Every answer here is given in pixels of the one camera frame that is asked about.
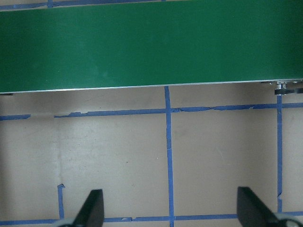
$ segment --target blue tape line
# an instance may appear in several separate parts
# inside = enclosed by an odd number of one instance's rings
[[[169,221],[170,217],[138,217],[134,218],[132,221]]]
[[[303,211],[283,212],[283,214],[293,215],[293,216],[303,216]]]
[[[0,226],[52,224],[56,219],[0,221]]]
[[[169,221],[168,216],[163,217],[126,217],[126,218],[105,218],[104,222],[133,222],[133,221]]]
[[[282,96],[277,96],[277,203],[278,212],[282,212]]]
[[[235,219],[238,218],[236,214],[211,214],[211,215],[188,215],[176,216],[176,221],[183,220],[210,220],[210,219]]]
[[[63,117],[94,117],[94,116],[119,116],[119,115],[135,115],[135,114],[165,114],[165,109],[145,109],[145,110],[116,110],[116,111],[93,111],[87,113],[70,113],[64,116],[54,116],[54,118]]]
[[[31,9],[31,8],[37,8],[41,6],[46,6],[46,2],[42,3],[31,3],[31,4],[16,4],[16,5],[6,5],[6,6],[0,6],[0,10],[10,10],[10,9]]]
[[[53,7],[53,0],[47,0],[47,7],[52,8]]]
[[[53,7],[56,6],[77,6],[77,5],[98,5],[108,3],[127,3],[127,2],[145,2],[153,0],[74,0],[74,1],[56,1],[53,2]]]
[[[303,103],[285,103],[282,104],[282,108],[302,108]]]
[[[58,187],[58,204],[59,204],[59,218],[64,219],[64,207],[63,207],[63,188],[64,184],[60,184]]]
[[[172,108],[173,113],[178,112],[199,112],[207,110],[249,110],[249,109],[276,109],[276,104],[255,104],[255,105],[222,105],[214,107],[196,106],[196,107],[181,107]]]
[[[131,222],[132,218],[127,217],[127,218],[105,218],[104,222]]]
[[[169,179],[169,219],[170,227],[174,226],[174,185],[173,185],[173,160],[171,148],[171,108],[169,87],[165,88],[165,106],[166,106],[166,146],[167,146],[167,166]]]
[[[25,120],[25,119],[28,119],[28,118],[30,118],[30,114],[0,116],[0,121]]]

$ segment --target beige floor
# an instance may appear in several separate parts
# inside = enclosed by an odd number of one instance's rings
[[[276,103],[270,85],[170,87],[171,107]],[[301,102],[302,96],[283,97]],[[0,220],[74,217],[103,188],[106,217],[168,216],[166,115],[54,118],[71,112],[165,108],[164,87],[0,96]],[[283,211],[302,211],[302,109],[283,110]],[[171,114],[176,216],[234,214],[237,186],[277,206],[276,109]],[[106,223],[164,227],[168,222]],[[175,221],[177,227],[240,226],[236,219]],[[27,225],[32,227],[49,225]]]

